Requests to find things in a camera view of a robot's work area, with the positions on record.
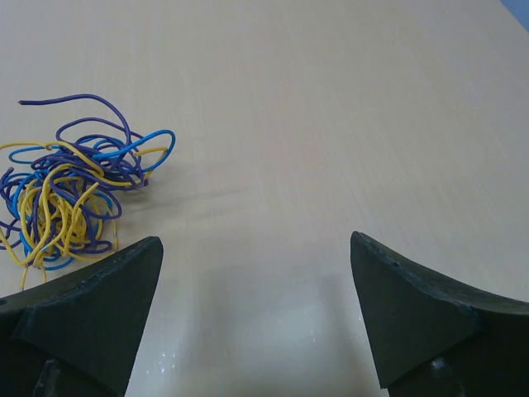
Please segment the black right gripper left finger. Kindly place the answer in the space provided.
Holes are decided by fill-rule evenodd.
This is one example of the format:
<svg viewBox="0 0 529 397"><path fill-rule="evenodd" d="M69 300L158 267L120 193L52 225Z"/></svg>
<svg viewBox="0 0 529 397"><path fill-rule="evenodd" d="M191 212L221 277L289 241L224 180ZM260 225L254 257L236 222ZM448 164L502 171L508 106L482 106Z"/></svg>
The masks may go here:
<svg viewBox="0 0 529 397"><path fill-rule="evenodd" d="M1 299L3 396L123 396L160 276L146 237Z"/></svg>

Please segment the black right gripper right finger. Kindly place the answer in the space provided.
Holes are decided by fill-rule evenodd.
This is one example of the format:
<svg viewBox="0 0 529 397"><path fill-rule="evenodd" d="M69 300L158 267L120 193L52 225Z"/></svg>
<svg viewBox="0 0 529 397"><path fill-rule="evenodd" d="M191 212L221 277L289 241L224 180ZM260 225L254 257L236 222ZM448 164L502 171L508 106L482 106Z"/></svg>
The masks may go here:
<svg viewBox="0 0 529 397"><path fill-rule="evenodd" d="M355 289L391 396L526 396L528 304L431 270L361 232Z"/></svg>

